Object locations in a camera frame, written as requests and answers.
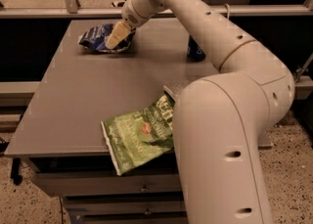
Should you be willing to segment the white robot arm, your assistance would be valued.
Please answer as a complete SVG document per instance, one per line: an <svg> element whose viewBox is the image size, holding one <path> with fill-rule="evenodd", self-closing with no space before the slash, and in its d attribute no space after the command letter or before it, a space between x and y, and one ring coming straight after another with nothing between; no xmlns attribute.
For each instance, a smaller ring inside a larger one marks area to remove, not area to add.
<svg viewBox="0 0 313 224"><path fill-rule="evenodd" d="M166 9L218 71L184 88L174 108L174 151L189 224L273 224L258 139L290 109L292 74L202 0L127 0L107 47Z"/></svg>

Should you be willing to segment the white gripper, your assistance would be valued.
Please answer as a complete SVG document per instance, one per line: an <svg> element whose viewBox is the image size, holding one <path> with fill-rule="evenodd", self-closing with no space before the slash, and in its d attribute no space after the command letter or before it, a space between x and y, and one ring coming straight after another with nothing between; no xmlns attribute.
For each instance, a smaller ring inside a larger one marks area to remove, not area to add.
<svg viewBox="0 0 313 224"><path fill-rule="evenodd" d="M106 47L115 48L134 30L145 24L155 14L163 12L165 7L157 0L127 0L122 7L124 21L117 22L106 40Z"/></svg>

